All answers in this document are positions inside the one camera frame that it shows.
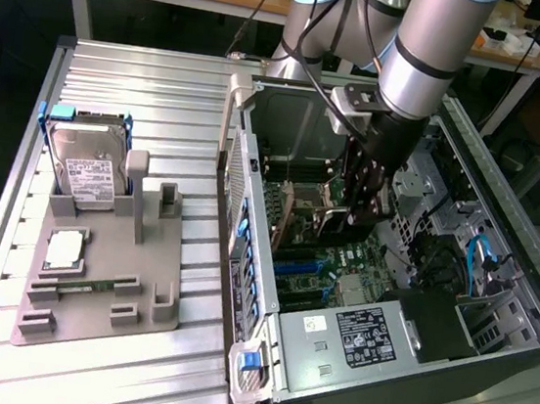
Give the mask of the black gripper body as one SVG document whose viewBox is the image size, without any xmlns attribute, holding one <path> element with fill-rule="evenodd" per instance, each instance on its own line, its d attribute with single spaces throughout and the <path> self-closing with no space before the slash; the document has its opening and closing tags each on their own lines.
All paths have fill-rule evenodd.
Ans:
<svg viewBox="0 0 540 404">
<path fill-rule="evenodd" d="M 428 117 L 412 120 L 395 112 L 375 112 L 367 124 L 361 146 L 385 172 L 394 173 L 415 150 L 428 120 Z"/>
</svg>

